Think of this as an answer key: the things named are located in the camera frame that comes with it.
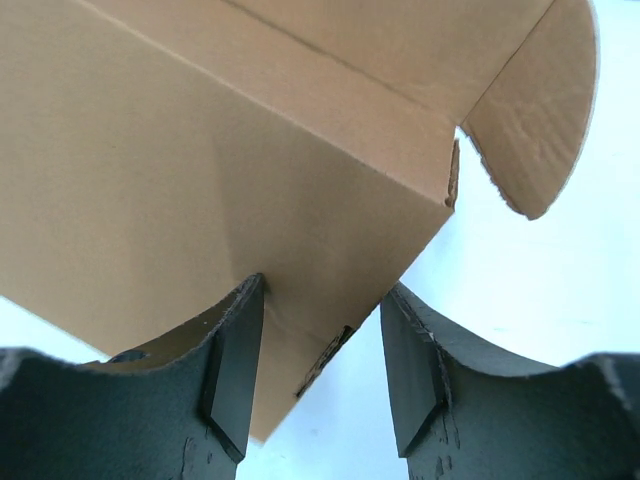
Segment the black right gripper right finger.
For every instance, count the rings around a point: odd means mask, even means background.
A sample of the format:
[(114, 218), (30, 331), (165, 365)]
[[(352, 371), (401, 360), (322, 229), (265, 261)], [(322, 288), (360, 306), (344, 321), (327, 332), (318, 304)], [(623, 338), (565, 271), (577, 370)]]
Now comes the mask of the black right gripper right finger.
[(553, 367), (397, 284), (380, 305), (397, 451), (413, 479), (635, 479), (639, 358)]

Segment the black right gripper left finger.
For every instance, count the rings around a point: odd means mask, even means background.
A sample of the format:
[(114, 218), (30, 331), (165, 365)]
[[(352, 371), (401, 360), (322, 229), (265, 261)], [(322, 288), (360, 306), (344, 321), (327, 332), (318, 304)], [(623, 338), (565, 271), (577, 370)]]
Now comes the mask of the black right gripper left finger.
[(264, 318), (254, 274), (106, 362), (1, 352), (5, 479), (232, 479), (244, 460)]

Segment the cardboard box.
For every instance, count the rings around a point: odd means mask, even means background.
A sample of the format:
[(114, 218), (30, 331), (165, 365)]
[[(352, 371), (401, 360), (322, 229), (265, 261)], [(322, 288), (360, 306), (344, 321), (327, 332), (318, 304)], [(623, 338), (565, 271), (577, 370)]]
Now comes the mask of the cardboard box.
[(1, 292), (114, 354), (266, 277), (265, 440), (452, 215), (457, 129), (541, 217), (587, 1), (5, 1)]

